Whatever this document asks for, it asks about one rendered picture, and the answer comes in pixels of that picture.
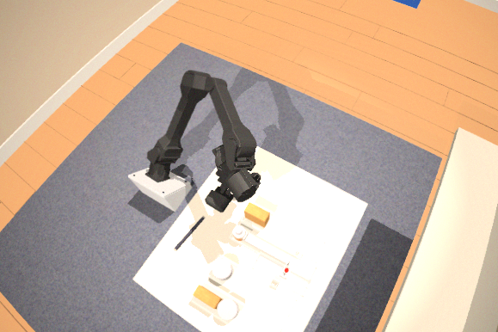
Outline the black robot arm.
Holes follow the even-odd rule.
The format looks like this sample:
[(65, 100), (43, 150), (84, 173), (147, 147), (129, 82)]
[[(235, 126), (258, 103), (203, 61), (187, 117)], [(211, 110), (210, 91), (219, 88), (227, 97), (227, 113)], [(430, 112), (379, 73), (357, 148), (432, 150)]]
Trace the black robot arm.
[[(151, 163), (144, 175), (157, 183), (170, 179), (170, 164), (181, 158), (183, 152), (181, 137), (197, 103), (208, 93), (223, 127), (223, 144), (212, 150), (215, 164), (218, 174), (225, 178), (233, 196), (241, 203), (254, 196), (261, 184), (260, 174), (248, 172), (254, 168), (257, 143), (251, 131), (241, 122), (226, 81), (205, 72), (186, 71), (182, 77), (181, 98), (166, 134), (154, 148), (147, 151), (147, 159)], [(246, 157), (246, 161), (237, 161), (239, 157)]]

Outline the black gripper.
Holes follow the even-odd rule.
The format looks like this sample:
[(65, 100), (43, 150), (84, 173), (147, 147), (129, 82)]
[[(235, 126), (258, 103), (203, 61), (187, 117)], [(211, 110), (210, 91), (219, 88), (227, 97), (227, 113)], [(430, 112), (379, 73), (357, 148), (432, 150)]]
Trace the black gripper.
[(205, 197), (205, 203), (214, 210), (222, 213), (232, 201), (234, 196), (231, 193), (230, 189), (228, 189), (228, 186), (225, 183), (225, 178), (222, 178), (218, 174), (218, 171), (215, 173), (215, 175), (218, 176), (218, 182), (222, 184), (220, 185), (220, 187), (217, 186), (215, 190), (211, 190), (209, 192), (209, 194)]

